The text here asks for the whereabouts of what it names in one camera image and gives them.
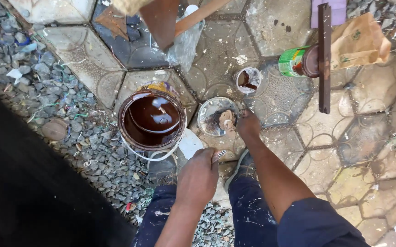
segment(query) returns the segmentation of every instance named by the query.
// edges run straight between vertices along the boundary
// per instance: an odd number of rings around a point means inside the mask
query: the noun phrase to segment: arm
[[[192,244],[202,211],[216,192],[218,162],[211,164],[214,151],[212,148],[198,150],[182,168],[176,200],[156,247]]]
[[[260,121],[254,113],[243,110],[237,128],[255,161],[265,200],[278,222],[293,202],[315,198],[305,183],[260,140]]]

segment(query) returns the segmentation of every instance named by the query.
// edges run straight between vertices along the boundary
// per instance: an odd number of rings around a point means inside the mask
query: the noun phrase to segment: paint-stained pants
[[[230,184],[235,247],[277,246],[277,222],[265,202],[259,183],[240,177]],[[176,185],[158,186],[149,204],[132,247],[154,246],[162,233],[176,198]]]

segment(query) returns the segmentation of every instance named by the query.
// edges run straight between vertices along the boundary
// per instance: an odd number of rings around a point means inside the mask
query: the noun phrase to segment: plastic bag
[[[173,40],[173,46],[169,48],[166,56],[166,61],[171,66],[181,65],[184,72],[189,72],[204,25],[205,20],[202,20]]]

